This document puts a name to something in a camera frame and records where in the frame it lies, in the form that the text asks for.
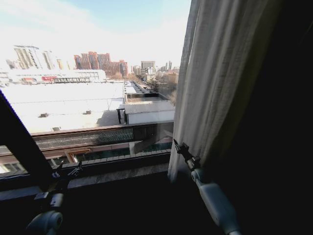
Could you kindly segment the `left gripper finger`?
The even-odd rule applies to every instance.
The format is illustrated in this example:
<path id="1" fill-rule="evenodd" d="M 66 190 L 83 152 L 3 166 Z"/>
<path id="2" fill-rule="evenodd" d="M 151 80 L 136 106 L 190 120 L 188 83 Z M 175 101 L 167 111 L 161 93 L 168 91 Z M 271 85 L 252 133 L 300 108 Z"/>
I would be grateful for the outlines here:
<path id="1" fill-rule="evenodd" d="M 62 176 L 62 168 L 63 168 L 63 163 L 61 163 L 54 171 L 52 172 L 52 177 L 53 178 L 60 178 Z"/>
<path id="2" fill-rule="evenodd" d="M 77 177 L 81 174 L 82 171 L 82 161 L 80 161 L 77 167 L 67 174 L 67 177 Z"/>

